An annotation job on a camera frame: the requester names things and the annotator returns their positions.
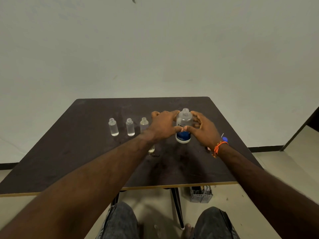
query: table top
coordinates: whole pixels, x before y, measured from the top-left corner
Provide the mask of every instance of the table top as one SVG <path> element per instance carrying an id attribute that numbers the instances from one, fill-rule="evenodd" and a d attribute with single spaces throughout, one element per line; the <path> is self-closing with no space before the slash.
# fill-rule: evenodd
<path id="1" fill-rule="evenodd" d="M 152 111 L 183 108 L 203 113 L 230 146 L 261 168 L 209 97 L 78 99 L 0 183 L 0 196 L 42 192 L 67 173 L 137 136 L 142 117 L 151 122 Z M 110 133 L 110 118 L 117 121 L 116 137 Z M 127 135 L 127 118 L 134 121 L 133 137 Z M 146 156 L 123 190 L 234 183 L 226 165 L 195 137 L 181 144 L 172 136 L 155 145 L 155 152 Z"/>

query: forearm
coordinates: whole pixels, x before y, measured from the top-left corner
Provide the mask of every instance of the forearm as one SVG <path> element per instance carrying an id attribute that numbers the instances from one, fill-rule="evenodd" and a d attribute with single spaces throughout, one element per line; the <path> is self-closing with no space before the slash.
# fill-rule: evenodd
<path id="1" fill-rule="evenodd" d="M 147 154 L 153 138 L 146 131 L 67 174 L 30 202 L 0 237 L 84 238 Z"/>
<path id="2" fill-rule="evenodd" d="M 319 237 L 319 205 L 226 144 L 218 156 L 283 239 Z"/>

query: orange string bracelet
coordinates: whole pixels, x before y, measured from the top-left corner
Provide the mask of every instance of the orange string bracelet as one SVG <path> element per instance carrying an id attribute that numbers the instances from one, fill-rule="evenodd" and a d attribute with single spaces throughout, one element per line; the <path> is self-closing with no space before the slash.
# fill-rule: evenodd
<path id="1" fill-rule="evenodd" d="M 219 143 L 216 145 L 216 147 L 214 148 L 214 152 L 213 152 L 213 154 L 212 154 L 214 158 L 216 158 L 216 155 L 218 154 L 219 146 L 220 146 L 221 144 L 223 144 L 223 143 L 227 143 L 227 144 L 228 144 L 228 142 L 221 141 L 221 142 L 219 142 Z"/>

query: right hand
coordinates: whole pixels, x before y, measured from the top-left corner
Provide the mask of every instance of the right hand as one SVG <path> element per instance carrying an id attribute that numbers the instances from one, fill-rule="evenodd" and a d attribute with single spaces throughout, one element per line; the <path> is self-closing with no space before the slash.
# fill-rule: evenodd
<path id="1" fill-rule="evenodd" d="M 194 116 L 194 121 L 198 122 L 196 127 L 199 126 L 199 129 L 185 126 L 184 130 L 193 134 L 200 143 L 214 151 L 215 146 L 222 140 L 214 123 L 202 113 L 195 111 L 191 111 L 191 113 Z"/>

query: bare foot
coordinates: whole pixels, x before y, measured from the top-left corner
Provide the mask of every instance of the bare foot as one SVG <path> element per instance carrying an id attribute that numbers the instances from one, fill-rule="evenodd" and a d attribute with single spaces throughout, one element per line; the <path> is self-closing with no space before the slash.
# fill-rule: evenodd
<path id="1" fill-rule="evenodd" d="M 190 236 L 193 234 L 194 227 L 191 227 L 190 224 L 185 225 L 185 229 L 181 234 L 181 239 L 190 239 Z"/>

